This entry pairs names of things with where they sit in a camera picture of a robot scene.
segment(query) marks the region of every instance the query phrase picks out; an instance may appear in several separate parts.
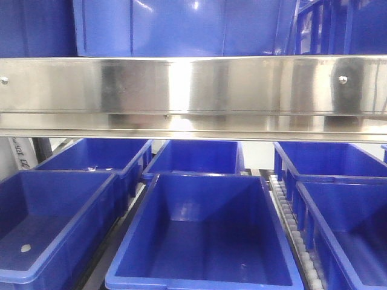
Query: stainless steel shelf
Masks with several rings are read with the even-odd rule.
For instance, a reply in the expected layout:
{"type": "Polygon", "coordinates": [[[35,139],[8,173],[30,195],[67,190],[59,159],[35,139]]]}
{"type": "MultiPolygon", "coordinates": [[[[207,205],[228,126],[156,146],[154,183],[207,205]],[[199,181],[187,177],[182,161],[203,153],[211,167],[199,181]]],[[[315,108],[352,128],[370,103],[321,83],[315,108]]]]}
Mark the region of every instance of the stainless steel shelf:
{"type": "Polygon", "coordinates": [[[0,59],[0,135],[387,141],[387,56],[0,59]]]}

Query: shelf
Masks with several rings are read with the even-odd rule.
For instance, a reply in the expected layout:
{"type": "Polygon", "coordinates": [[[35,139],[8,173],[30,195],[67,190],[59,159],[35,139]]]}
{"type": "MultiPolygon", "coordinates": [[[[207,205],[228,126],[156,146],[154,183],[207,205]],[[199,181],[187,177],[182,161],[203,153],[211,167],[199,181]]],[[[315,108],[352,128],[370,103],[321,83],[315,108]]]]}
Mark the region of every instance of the shelf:
{"type": "Polygon", "coordinates": [[[0,135],[387,141],[387,56],[0,59],[0,135]]]}

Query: storage rack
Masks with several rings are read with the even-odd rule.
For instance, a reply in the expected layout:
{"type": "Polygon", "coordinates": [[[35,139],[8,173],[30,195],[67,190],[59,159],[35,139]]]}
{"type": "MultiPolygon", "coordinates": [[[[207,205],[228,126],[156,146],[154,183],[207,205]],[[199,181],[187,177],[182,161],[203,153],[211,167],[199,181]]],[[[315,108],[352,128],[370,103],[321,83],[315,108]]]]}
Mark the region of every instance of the storage rack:
{"type": "MultiPolygon", "coordinates": [[[[387,56],[0,59],[0,135],[387,142],[384,69],[387,56]]],[[[143,189],[79,289],[103,283],[143,189]]]]}

